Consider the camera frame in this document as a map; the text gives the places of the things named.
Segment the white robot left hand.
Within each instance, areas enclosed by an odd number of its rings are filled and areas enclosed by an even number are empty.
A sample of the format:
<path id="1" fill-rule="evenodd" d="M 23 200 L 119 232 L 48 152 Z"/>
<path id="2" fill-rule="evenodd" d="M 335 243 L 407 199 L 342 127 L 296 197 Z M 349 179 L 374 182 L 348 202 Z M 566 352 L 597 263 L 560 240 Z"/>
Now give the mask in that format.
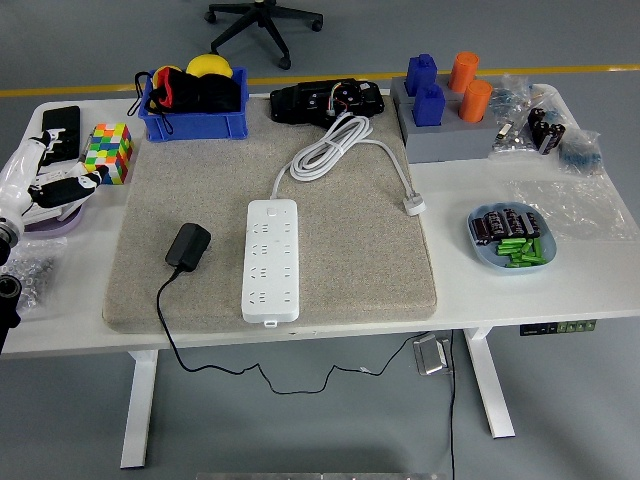
<path id="1" fill-rule="evenodd" d="M 91 196 L 109 173 L 107 166 L 93 172 L 81 167 L 80 175 L 64 176 L 39 186 L 34 185 L 45 153 L 60 143 L 65 129 L 45 130 L 40 137 L 21 143 L 1 172 L 1 222 L 23 229 L 23 214 L 36 203 L 44 209 L 61 207 L 59 221 L 65 220 Z"/>

